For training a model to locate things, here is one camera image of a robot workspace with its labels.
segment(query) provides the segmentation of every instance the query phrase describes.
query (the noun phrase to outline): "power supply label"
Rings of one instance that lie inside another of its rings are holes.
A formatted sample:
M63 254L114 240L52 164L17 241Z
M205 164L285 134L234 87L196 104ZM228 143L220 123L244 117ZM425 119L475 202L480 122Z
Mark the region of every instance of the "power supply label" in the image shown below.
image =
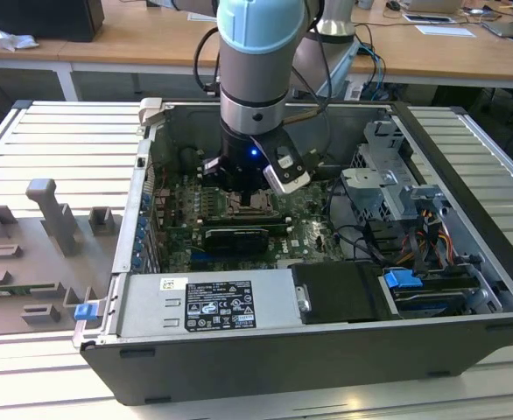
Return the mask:
M256 327L250 281L186 285L185 328L190 333Z

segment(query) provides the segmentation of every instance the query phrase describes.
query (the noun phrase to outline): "robotic arm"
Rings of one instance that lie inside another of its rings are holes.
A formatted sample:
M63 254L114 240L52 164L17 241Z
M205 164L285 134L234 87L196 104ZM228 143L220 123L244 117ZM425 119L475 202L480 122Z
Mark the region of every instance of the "robotic arm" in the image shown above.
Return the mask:
M343 83L353 58L353 0L158 0L177 11L217 17L220 33L221 156L205 173L242 193L261 187L262 174L278 194L307 184L308 167L320 158L301 157L284 125L292 67L315 91L327 95ZM282 157L278 149L287 151Z

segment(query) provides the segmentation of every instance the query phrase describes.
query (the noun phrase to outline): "blue clip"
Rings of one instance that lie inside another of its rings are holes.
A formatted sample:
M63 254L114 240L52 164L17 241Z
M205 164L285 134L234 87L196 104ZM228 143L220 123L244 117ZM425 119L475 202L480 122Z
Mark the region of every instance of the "blue clip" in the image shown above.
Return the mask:
M76 321L92 321L97 319L99 304L78 304L75 307L74 319Z
M389 288L393 287L422 287L422 280L412 274L411 269L392 269L385 274L385 282Z

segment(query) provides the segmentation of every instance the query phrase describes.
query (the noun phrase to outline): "black box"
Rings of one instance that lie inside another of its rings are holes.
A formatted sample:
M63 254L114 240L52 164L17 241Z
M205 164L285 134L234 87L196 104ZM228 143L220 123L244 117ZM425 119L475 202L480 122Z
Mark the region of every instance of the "black box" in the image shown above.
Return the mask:
M14 35L90 42L104 18L101 0L0 0L0 30Z

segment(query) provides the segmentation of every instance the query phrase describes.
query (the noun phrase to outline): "blue connector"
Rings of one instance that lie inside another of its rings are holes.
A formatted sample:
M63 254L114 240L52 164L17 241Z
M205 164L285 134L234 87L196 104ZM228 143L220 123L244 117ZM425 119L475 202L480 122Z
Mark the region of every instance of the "blue connector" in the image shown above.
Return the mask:
M148 218L147 217L138 217L137 224L139 227L145 228L145 226L148 224Z
M411 269L392 269L384 275L390 289L393 287L422 287L422 280L412 274Z
M135 242L133 249L134 249L134 252L142 252L144 250L144 245L142 242Z
M142 267L142 258L140 258L139 256L133 256L132 267L135 269L139 269L140 267Z
M76 321L93 321L97 319L97 311L99 311L99 304L78 304L75 307L74 319Z

